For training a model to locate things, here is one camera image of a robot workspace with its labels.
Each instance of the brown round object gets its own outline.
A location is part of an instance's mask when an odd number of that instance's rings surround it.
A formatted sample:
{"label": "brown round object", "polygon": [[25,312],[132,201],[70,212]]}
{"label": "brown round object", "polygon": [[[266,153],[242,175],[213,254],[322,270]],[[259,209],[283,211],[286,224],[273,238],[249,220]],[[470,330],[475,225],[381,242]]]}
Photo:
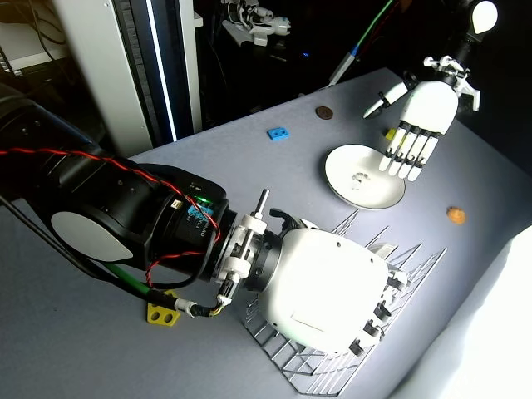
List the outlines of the brown round object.
{"label": "brown round object", "polygon": [[333,118],[334,112],[332,109],[327,108],[326,106],[319,106],[316,108],[316,114],[318,114],[320,118],[328,121],[329,119]]}
{"label": "brown round object", "polygon": [[467,221],[466,212],[455,206],[451,206],[447,209],[447,217],[454,224],[464,224]]}

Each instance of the green cable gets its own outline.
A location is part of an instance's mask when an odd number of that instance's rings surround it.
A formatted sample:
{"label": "green cable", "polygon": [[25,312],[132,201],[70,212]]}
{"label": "green cable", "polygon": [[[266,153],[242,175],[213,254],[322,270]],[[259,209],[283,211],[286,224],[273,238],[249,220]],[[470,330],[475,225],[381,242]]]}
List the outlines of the green cable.
{"label": "green cable", "polygon": [[352,56],[356,56],[357,55],[358,48],[360,47],[360,45],[362,44],[362,42],[364,41],[364,39],[366,38],[368,33],[373,29],[373,26],[377,23],[377,21],[379,20],[381,15],[392,5],[393,2],[394,2],[394,0],[388,0],[388,2],[384,5],[382,10],[377,14],[377,16],[375,18],[373,18],[373,21],[372,21],[371,25],[369,27],[367,27],[366,31],[364,32],[364,34],[362,35],[362,37],[358,41],[357,45],[351,50],[351,55]]}
{"label": "green cable", "polygon": [[143,283],[136,280],[132,275],[122,270],[115,264],[107,264],[105,262],[102,262],[102,264],[116,277],[118,277],[120,280],[130,285],[132,288],[137,290],[142,295],[147,295],[148,292],[150,291],[150,287],[146,287]]}

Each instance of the wire rack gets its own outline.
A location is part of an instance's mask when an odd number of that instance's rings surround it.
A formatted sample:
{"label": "wire rack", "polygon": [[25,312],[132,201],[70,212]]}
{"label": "wire rack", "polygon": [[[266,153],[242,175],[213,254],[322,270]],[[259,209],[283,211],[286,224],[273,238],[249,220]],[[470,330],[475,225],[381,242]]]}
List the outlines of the wire rack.
{"label": "wire rack", "polygon": [[[355,211],[349,215],[332,232],[338,235],[345,235],[357,217],[357,212]],[[387,227],[375,236],[366,245],[366,248],[374,245],[386,230]],[[447,251],[447,248],[442,249],[425,261],[414,264],[409,268],[411,259],[421,246],[422,244],[418,244],[391,259],[392,254],[397,250],[397,247],[394,247],[387,255],[389,269],[405,271],[408,277],[408,285],[395,297],[389,309],[392,316],[388,319],[387,324],[382,326],[383,335],[386,335],[392,324],[397,320],[416,291]],[[307,396],[337,397],[341,395],[355,379],[358,371],[375,348],[375,346],[367,347],[363,353],[355,356],[351,351],[332,354],[299,345],[277,332],[275,328],[264,320],[259,311],[259,300],[257,298],[246,309],[244,325],[288,382],[292,384],[297,392]]]}

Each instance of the white cloth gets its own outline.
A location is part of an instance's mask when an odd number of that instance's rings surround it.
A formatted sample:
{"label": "white cloth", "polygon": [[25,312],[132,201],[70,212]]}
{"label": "white cloth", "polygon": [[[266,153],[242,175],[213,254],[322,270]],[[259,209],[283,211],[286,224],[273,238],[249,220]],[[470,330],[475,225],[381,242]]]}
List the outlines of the white cloth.
{"label": "white cloth", "polygon": [[390,399],[532,398],[532,227],[512,239]]}

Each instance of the blue block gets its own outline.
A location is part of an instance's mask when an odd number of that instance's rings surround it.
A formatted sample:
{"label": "blue block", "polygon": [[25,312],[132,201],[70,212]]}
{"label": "blue block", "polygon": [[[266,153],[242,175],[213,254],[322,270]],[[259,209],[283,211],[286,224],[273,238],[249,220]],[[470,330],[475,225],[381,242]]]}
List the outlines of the blue block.
{"label": "blue block", "polygon": [[290,133],[288,133],[288,131],[283,127],[276,127],[275,129],[270,129],[268,131],[268,135],[270,139],[272,139],[273,141],[276,141],[276,140],[286,139],[287,137],[290,136]]}

